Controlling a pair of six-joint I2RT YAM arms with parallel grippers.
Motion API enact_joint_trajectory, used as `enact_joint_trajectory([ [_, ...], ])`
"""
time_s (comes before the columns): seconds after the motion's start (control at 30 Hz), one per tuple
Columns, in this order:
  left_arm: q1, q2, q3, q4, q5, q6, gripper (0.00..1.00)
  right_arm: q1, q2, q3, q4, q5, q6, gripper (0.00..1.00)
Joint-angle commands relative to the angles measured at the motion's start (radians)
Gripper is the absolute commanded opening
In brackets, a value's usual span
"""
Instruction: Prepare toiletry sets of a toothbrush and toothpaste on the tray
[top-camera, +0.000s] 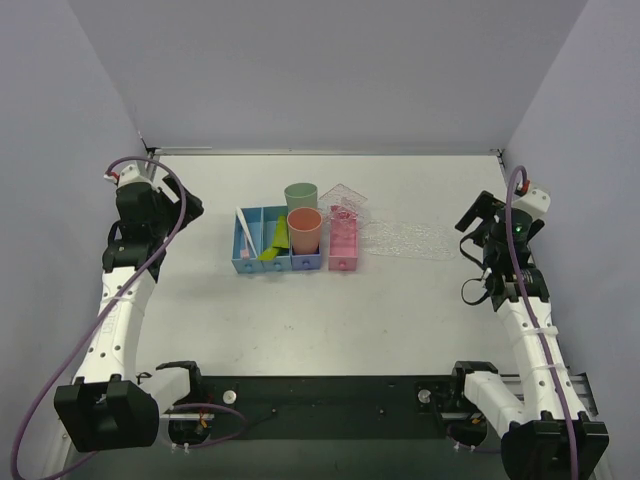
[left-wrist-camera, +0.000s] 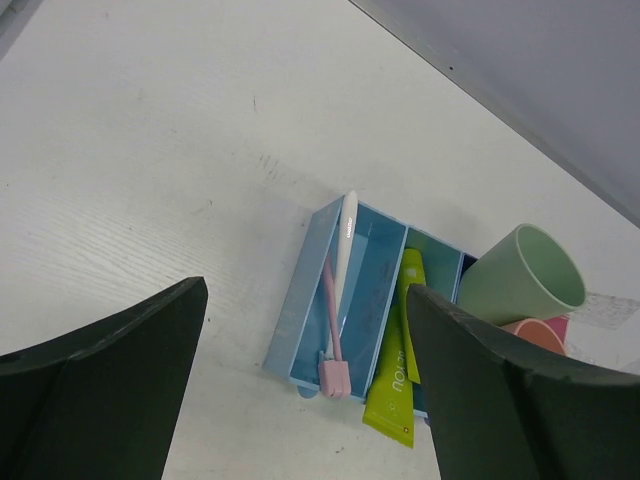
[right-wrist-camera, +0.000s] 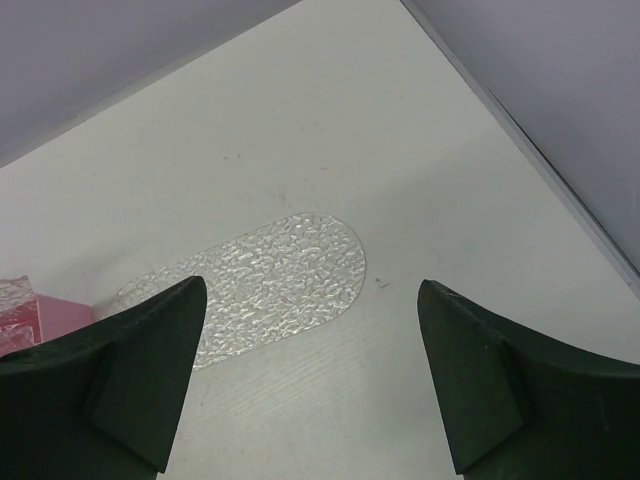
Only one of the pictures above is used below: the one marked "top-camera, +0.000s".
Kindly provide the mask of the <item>orange plastic cup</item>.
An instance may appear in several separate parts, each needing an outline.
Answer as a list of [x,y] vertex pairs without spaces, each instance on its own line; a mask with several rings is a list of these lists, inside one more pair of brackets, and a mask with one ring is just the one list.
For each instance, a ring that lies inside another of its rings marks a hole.
[[296,255],[314,254],[320,244],[323,217],[310,207],[292,210],[287,217],[291,246]]

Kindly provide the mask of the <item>clear plastic toothbrush case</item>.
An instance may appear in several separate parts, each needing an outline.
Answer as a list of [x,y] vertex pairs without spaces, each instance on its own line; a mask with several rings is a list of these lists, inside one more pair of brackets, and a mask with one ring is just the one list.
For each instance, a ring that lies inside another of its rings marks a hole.
[[356,226],[362,228],[371,220],[367,202],[367,197],[339,183],[318,198],[318,209],[325,222],[354,219]]

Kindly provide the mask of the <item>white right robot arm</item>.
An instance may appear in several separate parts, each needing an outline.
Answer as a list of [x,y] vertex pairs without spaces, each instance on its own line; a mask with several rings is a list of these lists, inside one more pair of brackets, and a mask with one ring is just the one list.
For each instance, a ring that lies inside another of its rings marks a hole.
[[480,362],[457,363],[459,389],[499,436],[511,479],[587,479],[609,444],[563,360],[549,290],[529,248],[549,205],[535,190],[518,193],[511,207],[483,191],[455,226],[482,250],[478,280],[507,332],[522,393]]

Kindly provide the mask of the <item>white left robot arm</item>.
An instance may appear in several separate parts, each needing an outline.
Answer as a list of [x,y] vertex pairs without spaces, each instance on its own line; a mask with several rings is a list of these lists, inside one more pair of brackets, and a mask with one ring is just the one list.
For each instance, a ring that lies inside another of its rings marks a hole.
[[54,408],[77,451],[148,447],[160,417],[177,405],[193,411],[204,402],[197,364],[157,366],[145,383],[136,377],[142,321],[158,282],[164,242],[204,212],[202,202],[171,176],[157,187],[139,174],[120,173],[118,220],[102,254],[100,324],[71,384],[57,388]]

